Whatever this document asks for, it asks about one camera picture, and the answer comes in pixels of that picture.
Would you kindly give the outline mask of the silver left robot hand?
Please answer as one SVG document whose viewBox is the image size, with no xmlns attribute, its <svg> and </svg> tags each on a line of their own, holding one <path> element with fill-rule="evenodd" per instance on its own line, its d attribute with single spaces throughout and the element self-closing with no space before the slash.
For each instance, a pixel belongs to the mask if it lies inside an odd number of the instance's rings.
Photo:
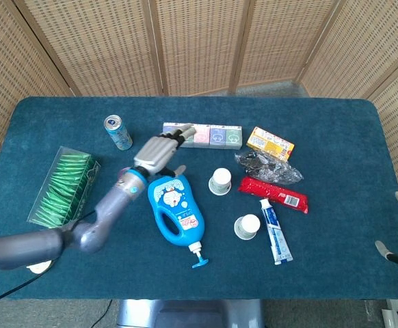
<svg viewBox="0 0 398 328">
<path fill-rule="evenodd" d="M 180 176 L 186 170 L 185 165 L 171 170 L 167 168 L 167 164 L 185 140 L 195 133 L 193 124 L 184 124 L 150 138 L 134 157 L 133 169 L 143 175 L 145 179 L 154 175 Z"/>
</svg>

